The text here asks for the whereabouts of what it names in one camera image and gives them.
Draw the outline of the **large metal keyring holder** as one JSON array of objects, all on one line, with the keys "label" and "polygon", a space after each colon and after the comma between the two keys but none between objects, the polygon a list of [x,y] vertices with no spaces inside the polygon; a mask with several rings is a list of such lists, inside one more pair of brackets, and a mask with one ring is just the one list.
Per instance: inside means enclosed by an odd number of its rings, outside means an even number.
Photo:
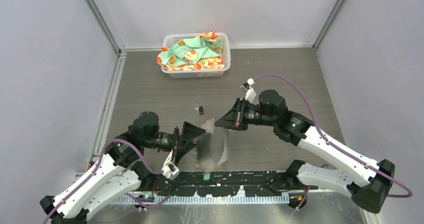
[{"label": "large metal keyring holder", "polygon": [[[222,127],[215,126],[216,119],[209,119],[200,127],[205,134],[200,135],[196,147],[197,165],[206,172],[216,171],[229,157],[230,132]],[[213,159],[213,144],[222,144],[222,153],[219,160]]]}]

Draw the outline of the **key with green tag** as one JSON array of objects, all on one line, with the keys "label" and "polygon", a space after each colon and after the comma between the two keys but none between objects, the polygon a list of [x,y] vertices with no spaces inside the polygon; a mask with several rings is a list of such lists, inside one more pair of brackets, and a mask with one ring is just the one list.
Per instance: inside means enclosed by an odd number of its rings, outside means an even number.
[{"label": "key with green tag", "polygon": [[206,172],[206,173],[204,173],[203,174],[203,180],[204,181],[209,181],[211,178],[211,173],[209,173],[209,172]]}]

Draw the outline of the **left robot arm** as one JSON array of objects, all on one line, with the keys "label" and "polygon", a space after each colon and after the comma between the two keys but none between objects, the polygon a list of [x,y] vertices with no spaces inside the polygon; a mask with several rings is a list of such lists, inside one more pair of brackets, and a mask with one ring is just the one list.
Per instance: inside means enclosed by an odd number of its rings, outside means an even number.
[{"label": "left robot arm", "polygon": [[[43,222],[86,223],[115,198],[138,188],[149,190],[157,176],[174,180],[180,172],[178,163],[206,130],[184,122],[182,129],[165,133],[158,122],[156,113],[141,113],[126,132],[104,145],[98,160],[76,182],[56,196],[43,197]],[[148,165],[146,148],[168,152],[160,170]]]}]

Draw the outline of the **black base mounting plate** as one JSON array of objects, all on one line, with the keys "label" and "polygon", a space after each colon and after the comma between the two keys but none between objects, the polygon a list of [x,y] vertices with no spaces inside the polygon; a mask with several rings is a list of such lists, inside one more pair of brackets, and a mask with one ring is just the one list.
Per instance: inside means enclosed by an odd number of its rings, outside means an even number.
[{"label": "black base mounting plate", "polygon": [[290,190],[303,191],[306,186],[284,171],[213,171],[209,181],[203,180],[201,171],[183,171],[174,180],[150,174],[135,191],[160,196],[189,197],[195,194],[206,197],[235,196],[244,191],[247,197],[278,196]]}]

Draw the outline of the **green orange patterned cloth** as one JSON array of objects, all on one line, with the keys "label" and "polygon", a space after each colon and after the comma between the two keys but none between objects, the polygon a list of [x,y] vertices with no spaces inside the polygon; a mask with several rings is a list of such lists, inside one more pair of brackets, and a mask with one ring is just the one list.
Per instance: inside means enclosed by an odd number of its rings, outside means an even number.
[{"label": "green orange patterned cloth", "polygon": [[167,71],[223,69],[223,46],[215,32],[207,32],[161,48],[156,62]]}]

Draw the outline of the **white plastic basket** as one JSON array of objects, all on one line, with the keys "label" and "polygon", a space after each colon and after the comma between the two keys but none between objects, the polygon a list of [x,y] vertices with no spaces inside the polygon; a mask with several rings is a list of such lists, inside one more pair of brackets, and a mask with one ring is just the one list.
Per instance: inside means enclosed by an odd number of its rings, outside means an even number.
[{"label": "white plastic basket", "polygon": [[[192,71],[167,71],[163,67],[161,67],[162,72],[168,74],[170,77],[174,79],[184,79],[184,78],[201,78],[201,77],[220,77],[227,71],[231,66],[231,54],[229,48],[229,40],[226,34],[224,33],[215,33],[218,35],[223,41],[223,51],[222,51],[222,59],[225,67],[223,69],[203,69],[203,70],[192,70]],[[176,42],[186,38],[194,38],[201,33],[191,33],[191,34],[173,34],[168,35],[164,38],[162,43],[162,48],[170,48]]]}]

